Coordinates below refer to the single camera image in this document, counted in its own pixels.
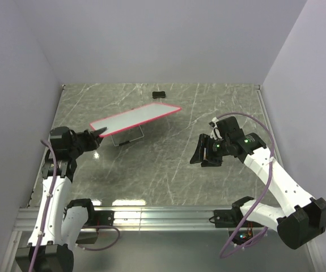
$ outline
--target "back wall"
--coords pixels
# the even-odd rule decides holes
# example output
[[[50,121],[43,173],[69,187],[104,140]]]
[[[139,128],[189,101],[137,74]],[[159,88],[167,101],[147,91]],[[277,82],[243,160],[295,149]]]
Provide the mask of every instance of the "back wall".
[[[306,0],[15,0],[62,83],[263,83]]]

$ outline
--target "cable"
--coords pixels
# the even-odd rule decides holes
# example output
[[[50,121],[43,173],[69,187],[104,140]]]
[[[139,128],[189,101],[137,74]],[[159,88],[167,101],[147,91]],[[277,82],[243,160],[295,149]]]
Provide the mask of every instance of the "cable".
[[[54,186],[55,186],[56,180],[57,180],[57,159],[56,159],[56,155],[55,155],[55,153],[54,153],[54,151],[52,149],[52,146],[46,140],[40,140],[40,142],[44,146],[46,146],[49,149],[50,153],[52,154],[53,177],[52,177],[52,183],[50,184],[50,188],[49,188],[49,194],[47,195],[47,199],[45,201],[45,205],[44,205],[44,209],[43,209],[43,215],[42,215],[42,220],[41,220],[40,229],[39,229],[40,234],[38,234],[37,243],[36,243],[36,246],[34,248],[33,256],[32,256],[32,259],[31,259],[31,264],[29,266],[28,272],[33,272],[33,267],[34,267],[34,263],[35,263],[36,258],[37,258],[38,249],[39,249],[40,244],[42,243],[42,237],[43,237],[43,233],[44,233],[44,227],[45,227],[45,222],[46,222],[46,218],[47,218],[50,199],[52,197]]]
[[[114,226],[84,226],[83,228],[108,228],[108,229],[115,230],[117,232],[117,237],[116,237],[115,241],[103,248],[86,248],[85,246],[78,245],[79,248],[82,248],[83,250],[87,250],[87,251],[102,251],[102,250],[108,249],[108,248],[112,247],[113,245],[115,245],[121,236],[118,228],[116,228]]]
[[[258,119],[254,118],[251,115],[248,115],[248,114],[242,113],[242,112],[225,113],[225,114],[222,114],[222,115],[218,116],[217,119],[220,119],[220,118],[222,118],[224,116],[228,116],[228,115],[241,115],[241,116],[248,117],[248,118],[254,120],[255,122],[257,122],[268,133],[268,135],[270,137],[270,140],[271,140],[270,158],[274,156],[275,142],[274,142],[273,136],[271,135],[271,132],[269,131],[269,129],[261,121],[259,121]],[[271,184],[271,179],[272,179],[272,160],[270,160],[270,162],[269,162],[269,177],[268,177],[268,180],[267,180],[265,189],[263,190],[263,192],[261,193],[261,195],[259,196],[259,198],[256,200],[256,202],[252,205],[252,207],[247,211],[247,213],[245,214],[245,216],[241,219],[240,223],[237,225],[237,227],[235,228],[235,230],[233,231],[233,233],[231,234],[231,236],[226,241],[225,245],[223,246],[223,248],[221,249],[221,251],[219,253],[219,257],[220,258],[227,258],[227,257],[231,256],[232,254],[236,253],[237,251],[239,251],[241,248],[251,247],[251,246],[257,244],[262,239],[262,237],[266,234],[266,232],[268,230],[268,227],[264,227],[264,229],[258,235],[256,235],[252,239],[246,241],[242,245],[237,246],[230,253],[227,253],[226,255],[223,255],[224,252],[226,251],[226,249],[228,248],[228,246],[230,245],[230,243],[233,241],[233,239],[236,236],[236,234],[239,232],[239,230],[242,227],[242,225],[244,224],[244,222],[249,217],[249,215],[253,212],[253,210],[257,207],[257,205],[261,202],[261,200],[266,195],[267,191],[269,190],[270,184]]]

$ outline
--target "marble table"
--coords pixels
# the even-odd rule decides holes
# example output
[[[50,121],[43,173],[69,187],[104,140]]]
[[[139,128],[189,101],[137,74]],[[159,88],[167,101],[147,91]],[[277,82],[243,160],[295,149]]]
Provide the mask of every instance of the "marble table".
[[[83,154],[68,202],[91,198],[103,206],[229,206],[262,192],[263,183],[238,159],[224,158],[217,168],[189,164],[199,134],[210,133],[208,123],[214,116],[239,111],[265,122],[252,84],[70,84],[62,93],[53,127],[82,131],[97,119],[159,101],[152,98],[153,91],[165,91],[167,97],[161,101],[182,110],[142,125],[145,137],[140,140],[115,147],[107,137],[98,150]],[[237,119],[245,133],[256,132],[270,143],[259,125],[245,117]],[[116,138],[122,142],[136,133],[138,128]],[[31,206],[40,205],[41,182],[39,174]],[[263,202],[277,204],[271,194]]]

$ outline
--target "red edge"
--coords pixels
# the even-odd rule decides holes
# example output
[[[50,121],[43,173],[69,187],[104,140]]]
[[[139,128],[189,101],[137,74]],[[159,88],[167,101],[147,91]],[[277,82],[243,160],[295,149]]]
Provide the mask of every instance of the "red edge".
[[[116,130],[116,131],[114,131],[113,133],[103,134],[103,135],[101,134],[100,137],[101,137],[101,138],[104,138],[104,137],[111,136],[111,135],[114,135],[114,134],[116,134],[116,133],[119,133],[119,132],[122,132],[122,131],[128,130],[128,129],[132,129],[132,128],[134,128],[134,127],[136,128],[137,126],[140,126],[140,125],[143,125],[143,124],[149,123],[149,122],[151,122],[151,121],[154,121],[154,120],[157,120],[157,119],[159,119],[159,118],[162,118],[162,117],[165,117],[165,116],[168,116],[168,115],[171,115],[171,114],[173,114],[173,113],[176,113],[176,112],[181,111],[181,107],[178,107],[178,106],[175,106],[175,105],[166,104],[166,103],[157,103],[157,102],[153,102],[153,103],[150,103],[150,104],[146,104],[146,105],[143,105],[143,106],[140,106],[140,107],[137,107],[137,108],[133,108],[133,109],[127,110],[127,111],[125,111],[125,112],[120,112],[120,113],[118,113],[118,114],[111,115],[111,116],[109,116],[109,117],[104,117],[104,118],[98,119],[98,120],[96,120],[96,121],[94,121],[94,122],[92,122],[92,123],[95,123],[95,122],[98,122],[98,121],[101,121],[101,120],[104,120],[104,119],[108,119],[108,118],[111,118],[111,117],[114,117],[114,116],[117,116],[117,115],[121,115],[121,114],[126,113],[126,112],[131,112],[131,111],[133,111],[133,110],[135,110],[135,109],[143,108],[143,107],[149,106],[149,105],[151,105],[151,104],[160,104],[160,105],[165,105],[165,106],[170,106],[170,107],[176,107],[177,110],[176,110],[176,111],[173,111],[173,112],[168,112],[168,113],[166,113],[166,114],[163,114],[163,115],[160,115],[160,116],[157,116],[157,117],[154,117],[154,118],[152,118],[152,119],[148,119],[148,120],[146,120],[146,121],[144,121],[144,122],[140,122],[140,123],[135,124],[135,125],[132,125],[132,126],[125,127],[125,128],[123,128],[123,129],[120,129],[120,130]],[[94,128],[94,126],[92,125],[92,123],[90,123],[90,127],[91,127],[93,130],[96,130],[96,129]]]

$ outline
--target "metal stand leg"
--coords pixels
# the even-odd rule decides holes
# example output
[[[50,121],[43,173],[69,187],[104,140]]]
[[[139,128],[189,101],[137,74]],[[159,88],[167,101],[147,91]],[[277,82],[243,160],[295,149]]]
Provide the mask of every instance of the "metal stand leg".
[[[128,141],[125,141],[125,142],[122,142],[122,143],[119,143],[119,144],[116,144],[115,140],[113,139],[113,135],[111,135],[111,139],[112,139],[112,143],[113,143],[113,145],[114,145],[114,146],[123,146],[123,145],[126,145],[126,144],[128,144],[128,143],[130,143],[130,142],[132,142],[132,141],[135,141],[135,140],[141,139],[141,138],[144,137],[145,135],[144,135],[144,132],[142,132],[142,129],[141,129],[140,126],[139,126],[139,128],[140,128],[140,131],[141,131],[141,136],[140,136],[140,137],[135,138],[135,139],[132,139],[132,140],[128,140]]]

